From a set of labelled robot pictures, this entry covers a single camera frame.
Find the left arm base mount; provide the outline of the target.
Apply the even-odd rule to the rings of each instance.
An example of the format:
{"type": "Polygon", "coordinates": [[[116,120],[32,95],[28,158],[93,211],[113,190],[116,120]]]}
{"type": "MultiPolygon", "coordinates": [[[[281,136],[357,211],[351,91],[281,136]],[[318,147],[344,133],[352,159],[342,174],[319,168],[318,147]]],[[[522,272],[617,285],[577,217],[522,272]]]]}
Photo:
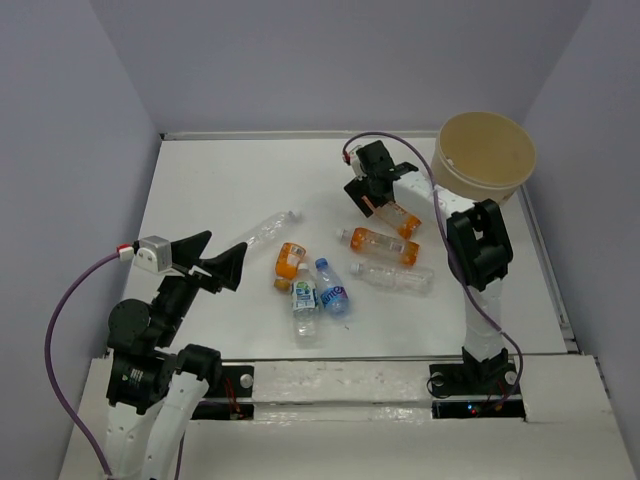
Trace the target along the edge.
{"type": "Polygon", "coordinates": [[[196,406],[192,420],[244,421],[254,416],[252,364],[224,364],[219,384],[196,406]]]}

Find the orange tea bottle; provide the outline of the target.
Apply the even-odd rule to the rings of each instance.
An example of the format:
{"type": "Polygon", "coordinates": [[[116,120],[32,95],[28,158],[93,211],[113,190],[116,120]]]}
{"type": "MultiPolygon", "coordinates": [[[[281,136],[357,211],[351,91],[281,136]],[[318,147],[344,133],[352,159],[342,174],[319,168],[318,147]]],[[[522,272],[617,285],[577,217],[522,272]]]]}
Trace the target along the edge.
{"type": "Polygon", "coordinates": [[[340,228],[336,231],[336,236],[341,244],[355,253],[404,266],[414,266],[420,251],[420,246],[413,241],[384,235],[364,227],[340,228]]]}
{"type": "Polygon", "coordinates": [[[394,202],[388,202],[380,207],[375,207],[366,196],[362,196],[362,200],[377,218],[389,225],[405,240],[410,240],[421,225],[421,221],[417,217],[394,202]]]}

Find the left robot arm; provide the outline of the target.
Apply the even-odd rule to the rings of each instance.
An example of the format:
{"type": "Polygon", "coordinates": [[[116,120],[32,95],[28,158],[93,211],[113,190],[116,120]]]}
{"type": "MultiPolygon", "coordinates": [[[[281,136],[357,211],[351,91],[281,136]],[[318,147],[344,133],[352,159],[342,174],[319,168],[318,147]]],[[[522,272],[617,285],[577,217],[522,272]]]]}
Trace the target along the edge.
{"type": "Polygon", "coordinates": [[[120,261],[162,281],[151,301],[122,300],[108,318],[105,456],[112,479],[168,478],[192,415],[212,393],[222,393],[231,417],[243,414],[219,351],[195,344],[167,351],[200,291],[239,287],[247,244],[205,259],[211,237],[208,230],[177,241],[150,236],[117,251],[120,261]]]}

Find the clear bottle white cap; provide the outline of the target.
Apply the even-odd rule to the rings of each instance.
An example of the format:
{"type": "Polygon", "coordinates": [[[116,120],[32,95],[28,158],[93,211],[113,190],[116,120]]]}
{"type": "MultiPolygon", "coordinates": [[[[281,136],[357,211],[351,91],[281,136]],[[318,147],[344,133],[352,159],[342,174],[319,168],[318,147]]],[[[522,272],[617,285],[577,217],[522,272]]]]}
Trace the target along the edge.
{"type": "Polygon", "coordinates": [[[379,262],[354,262],[349,266],[349,273],[378,289],[419,296],[430,293],[435,278],[429,268],[405,268],[379,262]]]}

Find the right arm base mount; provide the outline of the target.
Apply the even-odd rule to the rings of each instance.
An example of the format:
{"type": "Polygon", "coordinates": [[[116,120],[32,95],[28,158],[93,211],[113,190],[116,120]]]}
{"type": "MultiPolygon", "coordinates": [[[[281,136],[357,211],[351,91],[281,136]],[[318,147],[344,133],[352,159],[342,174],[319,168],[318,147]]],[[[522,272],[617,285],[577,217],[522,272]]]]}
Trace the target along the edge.
{"type": "Polygon", "coordinates": [[[509,364],[506,371],[495,379],[474,383],[465,377],[462,363],[431,365],[426,388],[432,397],[432,417],[436,420],[525,420],[526,412],[520,388],[511,392],[516,374],[516,366],[509,364]]]}

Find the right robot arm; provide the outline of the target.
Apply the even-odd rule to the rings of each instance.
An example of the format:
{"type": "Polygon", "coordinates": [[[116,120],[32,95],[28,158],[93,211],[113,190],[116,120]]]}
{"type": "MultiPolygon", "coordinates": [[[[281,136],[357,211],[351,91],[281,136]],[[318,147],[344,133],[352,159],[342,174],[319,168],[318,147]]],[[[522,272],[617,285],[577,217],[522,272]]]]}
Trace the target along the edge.
{"type": "Polygon", "coordinates": [[[452,395],[482,392],[502,380],[513,365],[501,325],[502,280],[513,249],[500,206],[473,201],[438,185],[429,167],[395,163],[380,140],[342,151],[355,178],[345,192],[371,216],[393,203],[424,221],[435,221],[447,251],[449,268],[464,291],[465,340],[462,361],[432,370],[452,395]]]}

